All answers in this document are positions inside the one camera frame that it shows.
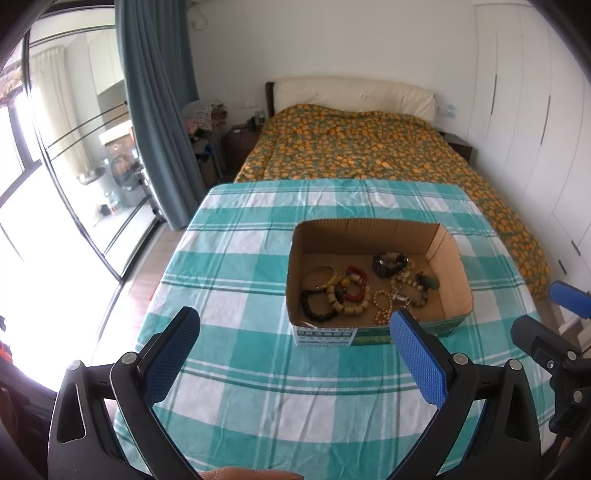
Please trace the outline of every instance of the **gold bangle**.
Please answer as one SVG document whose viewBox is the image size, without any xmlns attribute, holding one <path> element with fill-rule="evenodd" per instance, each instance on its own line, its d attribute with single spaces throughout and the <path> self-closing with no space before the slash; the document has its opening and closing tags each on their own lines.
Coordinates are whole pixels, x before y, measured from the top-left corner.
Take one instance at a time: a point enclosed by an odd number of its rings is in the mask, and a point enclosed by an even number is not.
<svg viewBox="0 0 591 480">
<path fill-rule="evenodd" d="M 303 287 L 303 283 L 304 283 L 304 279 L 309 277 L 310 275 L 312 275 L 312 273 L 318 272 L 320 270 L 330 270 L 332 272 L 332 276 L 330 278 L 330 280 L 326 283 L 323 283 L 322 285 L 317 285 L 313 288 L 304 288 Z M 303 277 L 302 280 L 300 281 L 300 287 L 302 290 L 324 290 L 325 288 L 328 288 L 329 286 L 331 286 L 332 284 L 336 283 L 336 279 L 337 279 L 337 274 L 336 274 L 336 270 L 331 267 L 330 265 L 318 265 L 317 267 L 312 268 L 310 271 L 308 271 Z"/>
</svg>

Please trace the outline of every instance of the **wardrobe handle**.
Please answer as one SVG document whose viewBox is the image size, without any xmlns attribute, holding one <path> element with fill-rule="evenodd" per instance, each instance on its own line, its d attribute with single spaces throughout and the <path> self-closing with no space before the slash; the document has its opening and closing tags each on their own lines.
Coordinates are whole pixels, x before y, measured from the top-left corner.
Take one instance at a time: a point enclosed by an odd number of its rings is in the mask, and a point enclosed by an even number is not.
<svg viewBox="0 0 591 480">
<path fill-rule="evenodd" d="M 548 107 L 546 107 L 546 120 L 544 121 L 544 130 L 542 131 L 542 139 L 540 140 L 540 145 L 544 142 L 544 136 L 546 134 L 546 126 L 548 125 L 548 114 L 550 113 L 550 100 L 552 96 L 548 95 Z"/>
<path fill-rule="evenodd" d="M 492 104 L 491 104 L 491 115 L 492 115 L 492 111 L 495 109 L 495 98 L 496 98 L 496 81 L 497 81 L 498 75 L 495 74 L 495 86 L 492 89 Z"/>
<path fill-rule="evenodd" d="M 573 244 L 573 248 L 576 250 L 577 254 L 578 254 L 579 256 L 581 256 L 581 250 L 579 250 L 579 247 L 577 247 L 577 244 L 576 244 L 576 243 L 574 243 L 574 241 L 573 241 L 573 240 L 571 240 L 571 241 L 570 241 L 570 243 L 572 243 L 572 244 Z"/>
<path fill-rule="evenodd" d="M 562 268 L 564 275 L 568 276 L 568 272 L 566 271 L 566 268 L 564 267 L 564 265 L 562 264 L 562 262 L 560 260 L 558 260 L 558 265 L 560 265 L 560 268 Z"/>
</svg>

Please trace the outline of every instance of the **teal plaid tablecloth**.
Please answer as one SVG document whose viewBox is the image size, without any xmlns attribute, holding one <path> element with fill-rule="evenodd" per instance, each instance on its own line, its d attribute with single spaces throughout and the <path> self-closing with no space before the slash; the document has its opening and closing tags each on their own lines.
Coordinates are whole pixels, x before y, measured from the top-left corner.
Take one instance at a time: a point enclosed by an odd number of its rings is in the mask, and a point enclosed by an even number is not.
<svg viewBox="0 0 591 480">
<path fill-rule="evenodd" d="M 522 360 L 540 425 L 554 412 L 549 376 L 512 343 L 522 314 L 538 318 L 511 257 L 456 186 L 382 180 L 226 184 L 204 199 L 150 304 L 138 349 L 184 305 L 202 328 L 168 397 L 154 406 L 197 470 L 277 468 L 307 480 L 385 479 L 426 427 L 425 403 L 391 345 L 295 346 L 285 311 L 292 230 L 335 217 L 440 222 L 454 236 L 474 311 L 441 339 L 474 362 Z M 467 446 L 482 408 L 475 403 L 445 468 Z M 142 462 L 121 417 L 133 465 Z M 552 441 L 546 430 L 543 445 Z"/>
</svg>

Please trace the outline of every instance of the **curtain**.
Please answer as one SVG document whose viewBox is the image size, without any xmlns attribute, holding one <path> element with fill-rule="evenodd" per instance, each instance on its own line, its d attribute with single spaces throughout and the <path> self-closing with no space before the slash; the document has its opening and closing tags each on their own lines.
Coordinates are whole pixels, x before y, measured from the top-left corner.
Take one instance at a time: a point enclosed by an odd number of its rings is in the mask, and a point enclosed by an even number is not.
<svg viewBox="0 0 591 480">
<path fill-rule="evenodd" d="M 184 0 L 115 0 L 129 113 L 145 171 L 170 228 L 191 221 L 207 190 L 181 108 L 197 100 Z"/>
<path fill-rule="evenodd" d="M 35 115 L 45 145 L 53 144 L 62 135 L 78 126 L 72 90 L 66 74 L 64 48 L 50 48 L 29 59 Z M 78 177 L 95 168 L 80 140 L 78 129 L 47 149 L 49 156 L 60 155 Z"/>
</svg>

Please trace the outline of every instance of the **glass door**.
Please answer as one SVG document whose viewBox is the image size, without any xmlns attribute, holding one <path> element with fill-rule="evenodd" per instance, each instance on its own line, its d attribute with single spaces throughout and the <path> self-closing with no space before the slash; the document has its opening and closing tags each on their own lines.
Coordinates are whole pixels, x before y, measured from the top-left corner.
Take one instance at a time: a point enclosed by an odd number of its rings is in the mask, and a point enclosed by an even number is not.
<svg viewBox="0 0 591 480">
<path fill-rule="evenodd" d="M 57 182 L 90 241 L 122 275 L 155 216 L 135 174 L 113 8 L 37 21 L 28 59 L 34 115 Z"/>
<path fill-rule="evenodd" d="M 0 72 L 0 315 L 14 364 L 59 388 L 90 361 L 116 278 L 81 236 L 41 162 L 20 46 Z"/>
<path fill-rule="evenodd" d="M 38 20 L 0 72 L 0 316 L 14 364 L 57 390 L 89 363 L 157 224 L 113 7 Z"/>
</svg>

